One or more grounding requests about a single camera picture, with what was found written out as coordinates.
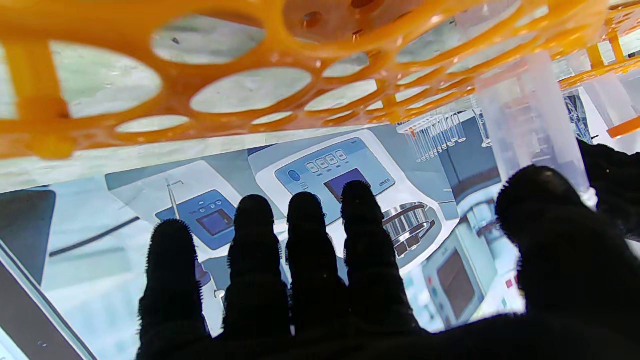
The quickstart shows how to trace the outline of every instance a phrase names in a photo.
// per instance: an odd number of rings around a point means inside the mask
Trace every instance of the white surface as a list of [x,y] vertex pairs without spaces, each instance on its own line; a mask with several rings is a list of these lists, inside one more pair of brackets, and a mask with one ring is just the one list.
[[[377,159],[385,167],[389,174],[396,180],[394,186],[391,186],[388,190],[377,196],[378,204],[380,205],[382,211],[386,211],[388,209],[392,209],[396,206],[400,206],[402,204],[407,204],[410,202],[423,202],[436,211],[436,214],[438,215],[438,221],[442,224],[442,230],[440,234],[438,235],[435,242],[429,247],[429,249],[423,252],[411,263],[400,269],[401,274],[405,274],[406,272],[409,272],[412,268],[423,262],[426,258],[428,258],[451,234],[451,231],[456,227],[460,220],[446,220],[444,214],[442,213],[440,205],[418,191],[418,189],[416,189],[416,187],[411,184],[411,182],[409,182],[404,172],[398,167],[393,158],[391,158],[391,155],[389,155],[387,150],[384,148],[384,146],[382,146],[378,138],[376,138],[376,136],[373,135],[371,131],[362,130],[356,133],[338,136],[331,140],[310,147],[297,154],[293,154],[284,159],[276,160],[272,165],[266,167],[256,174],[256,182],[258,182],[258,185],[262,188],[262,191],[264,191],[267,196],[269,196],[269,198],[273,200],[276,206],[278,206],[280,211],[286,214],[288,212],[289,201],[291,200],[292,195],[287,190],[287,188],[285,188],[284,185],[276,178],[276,170],[306,155],[324,149],[327,146],[354,137],[359,137],[362,139],[362,141],[368,146],[369,150],[371,150],[371,152],[377,157]],[[327,227],[327,233],[332,237],[336,254],[340,257],[343,257],[344,240],[346,239],[346,234],[344,233],[344,226],[342,225],[342,222],[338,219],[338,221],[329,225]]]

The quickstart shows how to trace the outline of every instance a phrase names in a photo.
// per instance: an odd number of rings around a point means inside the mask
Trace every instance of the gloved hand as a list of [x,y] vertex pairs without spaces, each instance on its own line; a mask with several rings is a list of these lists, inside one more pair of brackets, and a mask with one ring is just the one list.
[[606,145],[578,141],[598,212],[628,240],[640,242],[640,153],[632,155]]
[[[311,193],[298,193],[287,217],[291,298],[280,274],[282,251],[273,233],[269,202],[258,195],[242,199],[228,253],[231,284],[224,298],[224,331],[215,342],[250,342],[234,353],[257,357],[291,348],[291,325],[296,343],[354,334],[425,333],[406,297],[375,196],[359,181],[347,184],[342,196],[349,286],[338,276],[320,202]],[[138,359],[157,359],[209,339],[194,276],[195,259],[184,222],[167,220],[158,225],[149,249],[147,289],[140,300]]]
[[[406,298],[391,239],[382,227],[381,209],[365,183],[352,182],[342,193],[349,286],[337,274],[323,210],[312,194],[296,194],[289,204],[286,256],[291,296],[281,280],[282,250],[267,200],[250,195],[240,202],[236,237],[228,255],[231,284],[225,296],[224,331],[213,339],[202,316],[190,231],[179,220],[160,224],[152,236],[147,288],[140,300],[137,358],[636,358],[640,349],[635,341],[629,342],[621,322],[585,322],[584,306],[571,311],[580,291],[594,296],[596,290],[587,289],[586,284],[592,284],[590,277],[598,270],[619,275],[618,268],[610,272],[606,268],[616,262],[624,262],[624,269],[633,267],[624,251],[607,251],[594,261],[601,255],[594,249],[606,246],[611,237],[618,241],[618,235],[600,215],[578,204],[577,194],[560,179],[549,181],[544,176],[547,169],[523,171],[501,193],[498,211],[503,228],[522,252],[521,271],[531,279],[522,283],[530,314],[494,316],[440,334],[422,330]],[[588,215],[586,221],[580,220],[580,214]],[[590,248],[584,253],[590,258],[580,258],[582,268],[562,266],[560,261],[571,259],[571,249],[580,243],[579,237],[571,237],[573,233],[590,235]],[[553,244],[559,247],[557,254]],[[596,278],[599,286],[606,275]],[[549,277],[557,279],[551,279],[553,288],[545,299],[552,298],[560,279],[571,285],[559,291],[557,307],[545,307],[548,302],[540,300],[545,289],[537,286]],[[640,283],[640,275],[631,271],[626,280]],[[621,282],[616,279],[611,286]],[[603,286],[611,290],[606,283]],[[604,308],[592,310],[622,318],[618,308],[611,306],[619,300],[620,291],[614,292]]]

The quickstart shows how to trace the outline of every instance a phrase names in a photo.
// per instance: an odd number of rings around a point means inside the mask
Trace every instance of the button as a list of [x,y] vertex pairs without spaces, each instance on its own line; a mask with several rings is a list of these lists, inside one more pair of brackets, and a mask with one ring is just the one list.
[[342,150],[338,150],[335,152],[335,155],[338,157],[338,159],[340,159],[341,161],[347,160],[347,154],[344,153],[344,151]]
[[301,177],[300,174],[298,174],[297,172],[293,171],[293,170],[289,170],[289,177],[291,178],[291,180],[293,181],[300,181]]
[[311,170],[311,172],[314,173],[314,174],[316,172],[320,171],[320,169],[318,169],[318,167],[314,163],[308,163],[307,164],[307,169]]
[[316,164],[318,164],[318,166],[321,167],[321,168],[328,168],[329,167],[329,164],[326,163],[324,158],[316,159]]
[[331,165],[335,165],[338,163],[338,160],[335,159],[335,156],[329,154],[327,156],[324,157],[327,161],[329,161],[329,164]]

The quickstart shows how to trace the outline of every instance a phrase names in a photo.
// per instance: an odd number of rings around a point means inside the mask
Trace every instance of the centrifuge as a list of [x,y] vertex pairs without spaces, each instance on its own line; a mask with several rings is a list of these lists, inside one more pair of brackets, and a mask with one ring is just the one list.
[[283,213],[291,197],[311,192],[321,201],[337,255],[344,256],[346,235],[340,209],[342,189],[365,181],[384,212],[398,265],[409,271],[448,237],[459,218],[448,220],[440,204],[418,190],[370,130],[362,130],[299,149],[278,144],[250,153],[256,181]]

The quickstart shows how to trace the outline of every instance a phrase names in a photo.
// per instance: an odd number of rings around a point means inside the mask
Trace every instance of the gray surface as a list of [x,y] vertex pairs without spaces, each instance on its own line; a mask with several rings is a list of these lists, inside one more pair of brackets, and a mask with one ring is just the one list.
[[0,194],[0,239],[34,281],[42,284],[56,193],[20,190]]
[[83,360],[9,268],[0,262],[2,329],[30,360]]

